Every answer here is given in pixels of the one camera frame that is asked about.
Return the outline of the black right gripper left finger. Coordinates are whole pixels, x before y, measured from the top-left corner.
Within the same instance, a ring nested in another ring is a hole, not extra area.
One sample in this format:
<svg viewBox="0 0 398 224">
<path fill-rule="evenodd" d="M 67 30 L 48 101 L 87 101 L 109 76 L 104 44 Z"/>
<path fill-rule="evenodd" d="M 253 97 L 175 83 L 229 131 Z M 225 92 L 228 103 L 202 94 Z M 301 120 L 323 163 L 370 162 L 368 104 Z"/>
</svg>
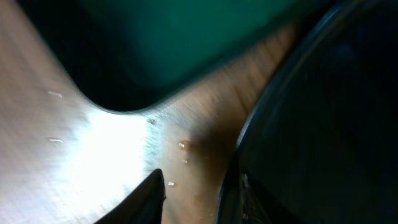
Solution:
<svg viewBox="0 0 398 224">
<path fill-rule="evenodd" d="M 155 169 L 95 224 L 161 224 L 165 198 L 163 173 Z"/>
</svg>

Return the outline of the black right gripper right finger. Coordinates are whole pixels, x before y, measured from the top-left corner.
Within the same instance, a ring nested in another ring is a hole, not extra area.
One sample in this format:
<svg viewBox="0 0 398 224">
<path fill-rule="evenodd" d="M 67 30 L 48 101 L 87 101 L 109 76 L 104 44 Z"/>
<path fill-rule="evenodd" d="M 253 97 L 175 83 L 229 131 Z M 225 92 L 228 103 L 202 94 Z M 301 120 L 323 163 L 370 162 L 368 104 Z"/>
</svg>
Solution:
<svg viewBox="0 0 398 224">
<path fill-rule="evenodd" d="M 250 174 L 241 175 L 243 223 L 299 224 L 274 196 Z"/>
</svg>

